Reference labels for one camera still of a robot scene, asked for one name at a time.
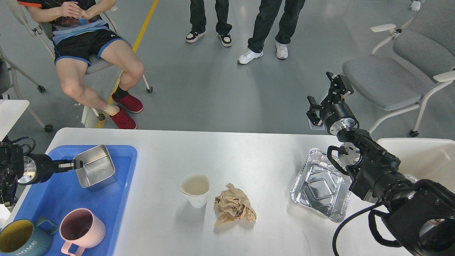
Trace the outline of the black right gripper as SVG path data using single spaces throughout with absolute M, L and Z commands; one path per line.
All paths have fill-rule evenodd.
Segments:
M 334 75 L 327 72 L 331 82 L 331 96 L 327 96 L 321 104 L 317 104 L 314 97 L 308 96 L 309 110 L 307 117 L 315 126 L 324 126 L 331 135 L 340 130 L 359 126 L 351 109 L 345 103 L 345 98 L 354 93 L 351 83 L 344 75 Z

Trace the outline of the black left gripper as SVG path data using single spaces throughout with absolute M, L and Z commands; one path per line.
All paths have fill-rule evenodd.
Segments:
M 81 160 L 52 160 L 45 154 L 28 154 L 23 160 L 24 174 L 18 179 L 20 185 L 46 182 L 54 173 L 78 170 L 84 165 Z

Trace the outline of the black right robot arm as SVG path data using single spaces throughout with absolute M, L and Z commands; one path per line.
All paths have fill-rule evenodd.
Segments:
M 412 182 L 401 174 L 400 159 L 359 128 L 343 99 L 354 92 L 347 78 L 326 75 L 331 82 L 328 95 L 321 103 L 308 96 L 307 116 L 342 142 L 340 147 L 328 147 L 329 161 L 351 177 L 349 191 L 373 203 L 355 216 L 369 212 L 369 229 L 383 246 L 404 247 L 414 256 L 453 256 L 454 193 L 440 183 Z

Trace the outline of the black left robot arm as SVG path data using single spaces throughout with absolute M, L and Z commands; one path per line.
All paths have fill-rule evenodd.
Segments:
M 83 167 L 79 159 L 52 160 L 46 154 L 33 154 L 36 142 L 33 145 L 19 145 L 18 142 L 27 139 L 21 137 L 9 140 L 5 137 L 0 147 L 0 201 L 5 207 L 17 203 L 16 190 L 18 185 L 32 185 L 43 183 L 54 173 L 63 173 Z

